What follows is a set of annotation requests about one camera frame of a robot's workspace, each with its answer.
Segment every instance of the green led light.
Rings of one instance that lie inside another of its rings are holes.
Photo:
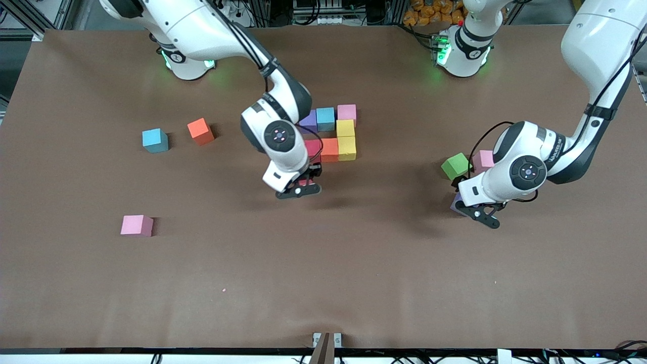
[[[452,45],[448,44],[447,47],[445,47],[442,51],[438,53],[438,64],[444,65],[447,63],[447,58],[449,58],[449,54],[452,52]]]
[[[171,64],[168,63],[168,58],[166,57],[164,51],[162,51],[162,57],[164,57],[164,61],[166,62],[166,68],[171,69]]]
[[[492,47],[487,47],[487,50],[485,51],[485,54],[483,55],[483,61],[481,61],[481,65],[484,65],[485,62],[487,62],[487,54],[490,52]]]

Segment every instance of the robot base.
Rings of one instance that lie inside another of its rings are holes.
[[[460,26],[452,25],[449,29],[440,32],[440,36],[447,37],[449,42],[444,50],[437,53],[434,61],[454,76],[474,76],[487,61],[487,54],[490,49],[488,48],[487,51],[472,60],[468,59],[467,55],[456,46],[456,32],[459,29]]]
[[[177,78],[185,81],[197,80],[204,76],[210,69],[215,69],[216,66],[216,61],[196,61],[187,58],[182,63],[175,63],[172,59],[168,60],[166,55],[164,55],[164,58],[166,59],[166,67]]]

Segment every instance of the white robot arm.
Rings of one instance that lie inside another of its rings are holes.
[[[487,61],[492,39],[503,23],[501,9],[510,0],[463,0],[470,12],[462,25],[440,32],[446,41],[435,54],[436,64],[458,77],[476,74]]]
[[[241,129],[252,145],[267,154],[270,164],[263,180],[278,198],[301,197],[321,191],[316,183],[299,186],[321,173],[311,165],[295,124],[312,107],[310,92],[295,80],[247,30],[231,22],[206,0],[100,0],[111,16],[147,28],[162,49],[169,68],[193,80],[222,58],[252,60],[274,87],[241,115]]]
[[[633,55],[647,23],[645,0],[587,0],[562,40],[568,66],[589,89],[589,104],[571,137],[521,121],[494,146],[495,165],[458,183],[457,208],[492,228],[493,216],[512,200],[534,192],[547,179],[561,184],[580,179],[613,120],[631,80]],[[487,214],[485,207],[493,207]]]

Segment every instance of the circular button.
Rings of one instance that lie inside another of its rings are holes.
[[[527,181],[533,180],[537,176],[537,167],[530,163],[526,163],[521,166],[520,174],[521,178]]]
[[[287,132],[283,128],[276,128],[272,131],[272,140],[277,144],[285,142],[286,136]]]

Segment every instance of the cube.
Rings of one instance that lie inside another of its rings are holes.
[[[317,109],[317,129],[319,131],[334,131],[334,108]]]
[[[318,131],[317,130],[317,111],[310,110],[310,115],[306,116],[305,118],[303,118],[303,120],[299,121],[299,125],[303,126],[304,128],[308,128],[316,133]],[[310,134],[310,132],[305,129],[301,129],[301,133]]]
[[[314,182],[312,181],[312,179],[308,179],[308,180],[302,179],[301,181],[299,181],[299,186],[312,185],[313,183]]]
[[[321,147],[321,142],[319,141],[319,139],[314,139],[314,140],[304,141],[304,143],[305,143],[305,149],[308,150],[308,157],[312,159],[319,152],[319,147]],[[321,163],[321,162],[322,162],[321,155],[317,156],[316,159],[310,161],[310,163]]]
[[[322,139],[323,150],[321,153],[322,162],[337,162],[339,161],[339,145],[337,138]]]
[[[340,161],[354,161],[357,158],[355,137],[337,138],[337,145]]]
[[[151,153],[166,152],[168,150],[168,136],[160,129],[142,131],[142,145]]]
[[[211,132],[206,121],[204,121],[204,118],[190,122],[187,126],[189,127],[191,138],[193,138],[193,140],[195,140],[195,142],[200,146],[215,139],[214,134]]]
[[[337,118],[339,120],[352,120],[353,126],[357,126],[357,106],[337,105]]]
[[[145,236],[153,234],[153,219],[145,215],[125,215],[121,235]]]
[[[458,153],[457,155],[447,159],[441,168],[449,179],[454,180],[454,178],[467,173],[467,164],[465,154]]]
[[[355,137],[355,123],[351,120],[337,120],[337,137]]]
[[[463,198],[461,197],[461,193],[460,193],[460,192],[458,192],[458,193],[456,194],[456,197],[454,197],[454,200],[453,200],[453,202],[452,202],[452,205],[451,205],[449,208],[450,208],[450,209],[452,209],[454,212],[456,212],[456,213],[458,213],[458,214],[461,214],[461,215],[463,215],[463,216],[469,217],[469,216],[467,216],[466,214],[464,214],[463,212],[461,212],[460,210],[458,210],[458,209],[456,208],[456,201],[462,201],[462,200],[463,200]]]
[[[481,174],[494,166],[494,156],[491,150],[480,150],[472,156],[474,174]]]

